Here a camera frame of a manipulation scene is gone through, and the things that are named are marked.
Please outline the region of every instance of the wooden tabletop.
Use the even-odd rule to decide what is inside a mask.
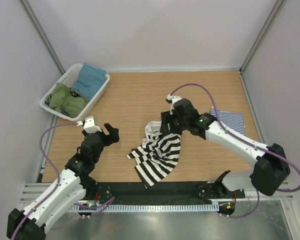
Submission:
[[[110,123],[119,128],[120,141],[105,147],[95,170],[97,182],[140,182],[134,159],[127,159],[131,149],[141,145],[145,126],[159,121],[168,111],[168,94],[185,83],[204,85],[212,93],[217,108],[243,113],[247,137],[259,140],[247,99],[237,71],[111,73],[108,88],[88,116],[95,116],[99,126]],[[199,113],[210,112],[212,103],[199,87],[187,86],[175,95],[189,99]],[[67,123],[58,118],[57,123]],[[62,171],[84,139],[82,128],[63,126],[55,130],[49,157]],[[181,137],[178,165],[163,181],[213,181],[226,170],[241,171],[249,165],[228,149],[185,132]],[[42,182],[53,182],[54,170],[47,164]]]

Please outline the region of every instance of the white wall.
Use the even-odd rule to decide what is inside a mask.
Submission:
[[[20,3],[0,0],[0,240],[37,175],[39,137],[52,118],[38,103],[59,77]]]
[[[29,0],[67,69],[239,68],[275,0]]]
[[[286,2],[245,77],[266,142],[300,168],[300,0]],[[300,182],[295,172],[289,180]],[[295,197],[300,207],[300,191]]]

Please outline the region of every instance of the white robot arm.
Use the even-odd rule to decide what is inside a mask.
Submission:
[[[290,168],[286,162],[260,150],[266,149],[285,157],[283,148],[278,144],[268,146],[243,136],[227,126],[224,129],[211,114],[199,114],[186,98],[168,95],[166,101],[171,106],[170,111],[161,113],[160,131],[163,134],[188,130],[193,135],[222,145],[239,155],[251,166],[251,169],[245,171],[228,171],[223,174],[222,184],[229,191],[256,188],[264,195],[272,196],[290,174]]]
[[[47,190],[23,210],[15,208],[9,214],[7,225],[9,239],[12,238],[20,222],[25,219],[22,228],[16,232],[15,239],[44,240],[55,222],[73,204],[90,195],[91,192],[95,193],[96,181],[89,174],[99,161],[104,147],[119,141],[119,130],[106,123],[104,126],[109,132],[106,135],[93,116],[77,122],[77,126],[83,126],[84,140],[81,146],[67,162],[58,179]]]

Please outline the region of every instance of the striped shirt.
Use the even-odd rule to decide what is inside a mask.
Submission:
[[[181,149],[179,134],[160,133],[161,121],[151,121],[145,127],[142,145],[132,149],[128,159],[135,159],[134,169],[144,186],[149,188],[160,182],[178,164]]]
[[[232,130],[235,130],[236,132],[246,135],[246,129],[245,129],[245,124],[244,124],[244,116],[242,113],[237,113],[237,112],[229,112],[229,111],[218,111],[218,116],[220,120],[227,125],[229,128]],[[216,116],[216,111],[215,108],[212,106],[210,114],[213,116]]]

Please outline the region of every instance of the blue cloth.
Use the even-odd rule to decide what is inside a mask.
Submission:
[[[242,113],[220,111],[219,109],[217,109],[217,111],[220,120],[225,125],[244,136],[246,135],[246,126],[244,124],[244,116]],[[213,106],[211,107],[210,114],[216,116],[216,111]]]
[[[89,102],[106,82],[106,74],[107,72],[101,68],[83,64],[78,79],[71,87],[71,92]]]

